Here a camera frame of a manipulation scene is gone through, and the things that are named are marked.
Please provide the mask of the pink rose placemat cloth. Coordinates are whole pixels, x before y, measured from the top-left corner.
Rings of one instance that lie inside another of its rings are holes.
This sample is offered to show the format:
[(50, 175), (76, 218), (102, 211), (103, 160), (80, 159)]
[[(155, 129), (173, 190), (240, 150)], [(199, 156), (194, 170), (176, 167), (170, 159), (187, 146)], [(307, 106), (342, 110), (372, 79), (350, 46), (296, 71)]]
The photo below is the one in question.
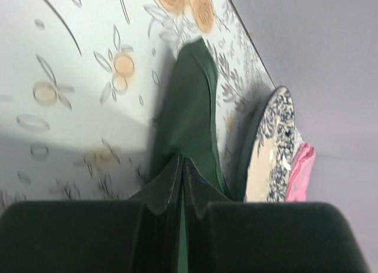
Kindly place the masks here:
[(315, 148), (302, 139), (295, 129), (295, 156), (291, 164), (284, 202), (305, 202), (311, 171), (315, 162)]

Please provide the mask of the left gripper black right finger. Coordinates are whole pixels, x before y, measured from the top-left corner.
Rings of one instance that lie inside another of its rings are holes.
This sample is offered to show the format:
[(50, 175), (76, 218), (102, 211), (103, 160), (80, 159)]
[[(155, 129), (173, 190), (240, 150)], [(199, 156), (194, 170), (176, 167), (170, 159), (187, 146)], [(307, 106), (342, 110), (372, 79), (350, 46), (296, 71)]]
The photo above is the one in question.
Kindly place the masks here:
[(233, 202), (183, 161), (190, 272), (368, 272), (346, 218), (327, 203)]

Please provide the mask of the dark green cloth napkin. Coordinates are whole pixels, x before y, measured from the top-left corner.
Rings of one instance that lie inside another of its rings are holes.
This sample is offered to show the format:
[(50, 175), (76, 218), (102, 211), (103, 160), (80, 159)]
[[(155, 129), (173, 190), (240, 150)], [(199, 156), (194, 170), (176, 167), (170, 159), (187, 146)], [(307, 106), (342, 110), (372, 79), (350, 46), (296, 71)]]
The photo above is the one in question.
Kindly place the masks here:
[(217, 69), (205, 41), (180, 50), (165, 91), (145, 192), (161, 269), (225, 272), (214, 215), (230, 203), (216, 142)]

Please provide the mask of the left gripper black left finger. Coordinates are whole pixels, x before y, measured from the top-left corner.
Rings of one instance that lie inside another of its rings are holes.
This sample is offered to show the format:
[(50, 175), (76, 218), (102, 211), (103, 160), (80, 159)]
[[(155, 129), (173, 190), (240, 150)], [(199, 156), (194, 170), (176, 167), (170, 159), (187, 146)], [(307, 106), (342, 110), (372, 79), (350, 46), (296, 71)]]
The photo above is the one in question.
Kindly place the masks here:
[(1, 216), (2, 272), (177, 272), (181, 158), (127, 200), (26, 201)]

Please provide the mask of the blue floral ceramic plate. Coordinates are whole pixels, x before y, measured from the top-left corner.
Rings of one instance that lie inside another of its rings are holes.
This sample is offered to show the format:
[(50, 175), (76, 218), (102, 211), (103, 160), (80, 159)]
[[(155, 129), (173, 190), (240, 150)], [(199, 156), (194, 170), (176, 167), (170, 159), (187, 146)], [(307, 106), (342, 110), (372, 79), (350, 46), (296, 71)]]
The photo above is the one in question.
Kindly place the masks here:
[(279, 86), (248, 117), (235, 166), (233, 200), (283, 202), (294, 143), (292, 96), (287, 87)]

